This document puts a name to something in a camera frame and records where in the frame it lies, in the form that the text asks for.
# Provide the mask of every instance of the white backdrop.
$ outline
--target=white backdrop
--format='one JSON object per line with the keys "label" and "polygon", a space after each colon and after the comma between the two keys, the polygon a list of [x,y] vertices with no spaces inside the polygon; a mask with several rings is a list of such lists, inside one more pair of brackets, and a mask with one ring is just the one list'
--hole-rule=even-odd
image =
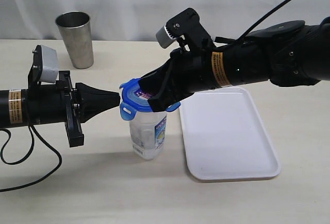
{"label": "white backdrop", "polygon": [[[95,40],[154,41],[155,33],[187,7],[197,10],[211,36],[238,37],[283,0],[0,0],[1,39],[60,39],[54,20],[81,10],[91,15]],[[288,20],[319,24],[330,0],[294,0],[258,28]]]}

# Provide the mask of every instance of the white tray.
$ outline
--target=white tray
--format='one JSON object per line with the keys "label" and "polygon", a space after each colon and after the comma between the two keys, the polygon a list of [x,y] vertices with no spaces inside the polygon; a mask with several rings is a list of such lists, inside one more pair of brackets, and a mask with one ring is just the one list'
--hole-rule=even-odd
{"label": "white tray", "polygon": [[249,92],[195,93],[180,107],[189,171],[200,180],[269,179],[281,166]]}

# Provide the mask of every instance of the blue lid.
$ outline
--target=blue lid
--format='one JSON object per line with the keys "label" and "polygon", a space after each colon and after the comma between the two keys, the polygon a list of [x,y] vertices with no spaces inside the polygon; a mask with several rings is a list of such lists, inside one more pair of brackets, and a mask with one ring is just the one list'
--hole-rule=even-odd
{"label": "blue lid", "polygon": [[[145,93],[139,86],[140,78],[132,80],[120,85],[122,91],[122,103],[120,104],[120,114],[124,120],[132,120],[136,112],[152,112],[152,108],[148,103],[150,94]],[[166,109],[167,112],[173,112],[180,106],[180,102],[171,105]]]}

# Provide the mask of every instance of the table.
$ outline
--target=table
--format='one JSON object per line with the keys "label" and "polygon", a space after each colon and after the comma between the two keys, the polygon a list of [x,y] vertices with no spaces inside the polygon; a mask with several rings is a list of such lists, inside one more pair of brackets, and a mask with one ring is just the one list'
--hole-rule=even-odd
{"label": "table", "polygon": [[[57,50],[60,69],[73,83],[119,91],[122,82],[163,64],[171,49],[155,42],[95,41],[95,64],[72,67],[62,41],[1,40],[0,89],[27,87],[37,44]],[[132,151],[128,123],[119,109],[82,125],[83,147],[69,148],[63,124],[37,126],[63,155],[45,181],[0,195],[1,223],[329,223],[330,83],[279,88],[270,82],[244,86],[252,95],[282,163],[266,181],[200,183],[187,170],[179,112],[168,115],[163,152],[143,161]],[[8,160],[28,149],[27,128],[12,129]],[[5,139],[0,133],[0,141]],[[0,187],[43,176],[57,158],[39,140],[18,166],[0,164]]]}

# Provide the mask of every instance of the orange label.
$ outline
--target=orange label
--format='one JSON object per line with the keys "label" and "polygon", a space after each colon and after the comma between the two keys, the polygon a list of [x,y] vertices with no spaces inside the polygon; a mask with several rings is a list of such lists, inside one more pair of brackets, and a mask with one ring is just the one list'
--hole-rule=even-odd
{"label": "orange label", "polygon": [[212,70],[214,77],[221,87],[231,86],[227,76],[225,69],[223,67],[223,53],[218,53],[216,51],[212,52]]}
{"label": "orange label", "polygon": [[9,91],[8,98],[9,119],[11,124],[20,124],[23,122],[22,116],[22,94],[21,90]]}

